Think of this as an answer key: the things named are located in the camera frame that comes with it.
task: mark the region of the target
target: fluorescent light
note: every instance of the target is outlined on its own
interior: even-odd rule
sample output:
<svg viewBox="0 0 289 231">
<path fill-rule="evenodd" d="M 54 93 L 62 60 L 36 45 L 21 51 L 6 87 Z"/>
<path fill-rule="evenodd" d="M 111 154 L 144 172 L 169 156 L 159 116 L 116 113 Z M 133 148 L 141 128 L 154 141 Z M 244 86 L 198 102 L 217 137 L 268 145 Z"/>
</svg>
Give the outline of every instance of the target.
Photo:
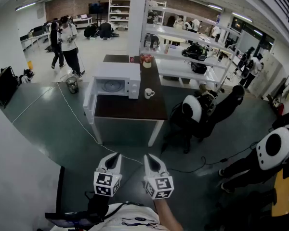
<svg viewBox="0 0 289 231">
<path fill-rule="evenodd" d="M 245 19 L 245 20 L 247 20 L 247 21 L 249 21 L 249 22 L 252 22 L 252 20 L 249 19 L 249 18 L 246 18 L 246 17 L 244 17 L 244 16 L 242 16 L 242 15 L 239 15 L 239 14 L 237 14 L 237 13 L 234 13 L 234 12 L 231 12 L 231 13 L 234 14 L 234 15 L 236 15 L 237 17 L 240 17 L 240 18 Z"/>
<path fill-rule="evenodd" d="M 28 5 L 25 5 L 25 6 L 23 6 L 23 7 L 19 7 L 16 11 L 18 11 L 18 10 L 20 10 L 20 9 L 23 9 L 23 8 L 26 8 L 26 7 L 29 7 L 29 6 L 34 5 L 34 4 L 36 4 L 36 2 L 31 3 L 31 4 L 28 4 Z"/>
<path fill-rule="evenodd" d="M 263 35 L 261 32 L 259 32 L 259 31 L 257 31 L 257 30 L 254 30 L 254 32 L 255 32 L 255 33 L 258 33 L 258 34 L 261 35 L 261 36 Z"/>
<path fill-rule="evenodd" d="M 208 5 L 209 7 L 211 7 L 211 8 L 215 8 L 215 9 L 218 9 L 218 10 L 223 10 L 221 7 L 218 7 L 218 6 L 216 6 L 216 5 Z"/>
</svg>

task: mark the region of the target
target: green floor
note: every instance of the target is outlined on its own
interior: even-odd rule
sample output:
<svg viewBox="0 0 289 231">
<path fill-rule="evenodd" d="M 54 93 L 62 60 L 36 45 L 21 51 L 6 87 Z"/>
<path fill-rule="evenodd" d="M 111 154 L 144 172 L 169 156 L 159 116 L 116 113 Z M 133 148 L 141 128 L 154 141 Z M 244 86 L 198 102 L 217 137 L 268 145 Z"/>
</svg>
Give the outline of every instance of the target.
<svg viewBox="0 0 289 231">
<path fill-rule="evenodd" d="M 56 84 L 21 85 L 3 112 L 13 121 L 51 86 Z M 80 93 L 75 95 L 69 93 L 65 83 L 60 83 L 60 86 L 78 119 L 88 131 L 92 132 L 82 109 L 87 84 L 83 83 Z M 163 86 L 162 89 L 168 114 L 186 95 L 193 93 L 193 90 L 183 88 Z M 222 100 L 225 96 L 219 94 L 218 100 Z M 207 163 L 219 161 L 262 139 L 268 133 L 275 118 L 267 102 L 245 98 L 228 119 L 215 126 L 210 137 L 202 143 L 198 143 L 196 138 L 191 140 L 190 154 L 183 154 L 183 144 L 178 137 L 168 147 L 162 159 L 167 167 L 180 170 L 192 170 L 201 166 L 202 156 L 206 157 Z M 93 190 L 93 174 L 98 162 L 110 152 L 97 145 L 82 128 L 68 108 L 58 87 L 38 99 L 15 121 L 14 125 L 39 150 L 66 168 L 62 209 L 65 212 L 86 210 L 88 201 L 84 191 Z M 98 119 L 97 126 L 106 147 L 140 161 L 146 153 L 159 155 L 163 142 L 162 136 L 170 129 L 168 122 L 164 123 L 154 146 L 149 148 L 147 143 L 154 122 Z M 264 192 L 273 187 L 274 179 L 271 179 L 265 184 L 237 189 L 232 195 L 220 190 L 221 179 L 217 175 L 217 170 L 248 153 L 249 151 L 246 151 L 223 164 L 205 166 L 192 174 L 171 172 L 175 190 L 168 203 L 186 230 L 203 230 L 204 225 L 210 221 L 210 215 L 217 210 L 215 207 L 217 202 L 226 206 L 247 196 L 253 190 Z M 122 184 L 137 167 L 139 167 L 138 163 L 123 159 Z M 152 200 L 143 189 L 141 183 L 143 176 L 143 169 L 138 170 L 127 184 L 119 188 L 111 202 L 130 200 L 154 208 Z"/>
</svg>

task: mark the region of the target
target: brick wall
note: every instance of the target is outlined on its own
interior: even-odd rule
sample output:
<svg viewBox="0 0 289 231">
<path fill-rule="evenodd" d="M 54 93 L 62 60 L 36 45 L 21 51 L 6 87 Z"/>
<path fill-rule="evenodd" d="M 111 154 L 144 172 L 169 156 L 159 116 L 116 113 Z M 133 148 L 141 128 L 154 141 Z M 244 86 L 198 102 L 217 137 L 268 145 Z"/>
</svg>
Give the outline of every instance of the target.
<svg viewBox="0 0 289 231">
<path fill-rule="evenodd" d="M 46 2 L 46 19 L 51 21 L 54 18 L 60 18 L 63 15 L 71 15 L 75 17 L 78 14 L 87 14 L 88 13 L 88 4 L 100 2 L 108 2 L 109 0 L 52 0 Z M 167 7 L 186 11 L 189 13 L 194 13 L 213 21 L 216 20 L 218 11 L 213 10 L 207 6 L 201 5 L 188 0 L 155 0 L 158 2 L 167 2 Z M 164 22 L 166 23 L 170 13 L 165 13 Z M 204 25 L 201 31 L 204 31 L 205 28 L 209 25 Z"/>
</svg>

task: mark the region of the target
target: white table leg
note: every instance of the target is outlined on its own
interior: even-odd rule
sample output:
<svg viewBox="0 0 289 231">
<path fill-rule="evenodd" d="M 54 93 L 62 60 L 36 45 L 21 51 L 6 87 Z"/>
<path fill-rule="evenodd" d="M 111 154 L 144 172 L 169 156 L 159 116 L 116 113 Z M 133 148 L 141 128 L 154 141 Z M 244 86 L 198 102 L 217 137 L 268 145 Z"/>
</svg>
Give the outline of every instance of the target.
<svg viewBox="0 0 289 231">
<path fill-rule="evenodd" d="M 95 135 L 95 138 L 96 138 L 96 141 L 99 143 L 99 144 L 103 144 L 103 141 L 101 139 L 101 135 L 100 135 L 100 132 L 99 130 L 97 129 L 96 125 L 95 125 L 95 122 L 93 122 L 93 124 L 91 124 L 92 126 L 92 129 L 93 129 L 93 133 Z"/>
<path fill-rule="evenodd" d="M 159 133 L 163 123 L 164 123 L 164 120 L 160 120 L 160 121 L 156 122 L 155 127 L 154 127 L 153 132 L 152 132 L 152 135 L 151 135 L 151 138 L 149 140 L 149 144 L 148 144 L 149 147 L 151 147 L 154 144 L 154 141 L 155 141 L 156 137 L 158 136 L 158 133 Z"/>
</svg>

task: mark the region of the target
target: white mug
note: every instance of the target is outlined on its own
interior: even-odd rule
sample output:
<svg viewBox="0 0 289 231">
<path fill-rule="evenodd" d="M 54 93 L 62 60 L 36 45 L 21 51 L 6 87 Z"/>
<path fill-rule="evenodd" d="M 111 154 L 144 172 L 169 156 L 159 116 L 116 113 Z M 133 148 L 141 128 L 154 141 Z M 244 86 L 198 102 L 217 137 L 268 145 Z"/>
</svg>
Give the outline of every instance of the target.
<svg viewBox="0 0 289 231">
<path fill-rule="evenodd" d="M 147 89 L 145 89 L 145 91 L 144 91 L 144 97 L 146 98 L 146 99 L 149 99 L 149 98 L 151 98 L 152 96 L 154 96 L 154 94 L 155 94 L 155 92 L 154 91 L 152 91 L 152 89 L 150 89 L 150 88 L 147 88 Z"/>
</svg>

